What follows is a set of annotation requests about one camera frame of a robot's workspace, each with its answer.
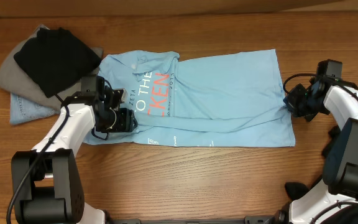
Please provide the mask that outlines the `light blue printed t-shirt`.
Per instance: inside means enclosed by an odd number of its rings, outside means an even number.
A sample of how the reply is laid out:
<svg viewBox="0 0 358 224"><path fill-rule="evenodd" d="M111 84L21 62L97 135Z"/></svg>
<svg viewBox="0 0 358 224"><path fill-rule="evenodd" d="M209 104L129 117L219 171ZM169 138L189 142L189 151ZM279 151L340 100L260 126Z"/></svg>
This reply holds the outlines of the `light blue printed t-shirt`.
<svg viewBox="0 0 358 224"><path fill-rule="evenodd" d="M176 52L106 56L99 75L127 91L138 126L108 143L175 147L292 147L274 50L180 60Z"/></svg>

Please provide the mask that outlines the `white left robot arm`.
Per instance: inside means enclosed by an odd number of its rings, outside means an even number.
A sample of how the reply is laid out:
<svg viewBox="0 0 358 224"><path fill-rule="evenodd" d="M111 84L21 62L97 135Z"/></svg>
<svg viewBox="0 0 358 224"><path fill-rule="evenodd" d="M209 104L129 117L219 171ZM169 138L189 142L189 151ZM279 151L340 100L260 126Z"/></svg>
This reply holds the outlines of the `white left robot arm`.
<svg viewBox="0 0 358 224"><path fill-rule="evenodd" d="M11 159L13 196L6 222L112 223L109 213L85 202L75 157L87 134L130 133L134 111L123 108L127 91L100 76L81 80L81 90L61 100L60 116L31 150Z"/></svg>

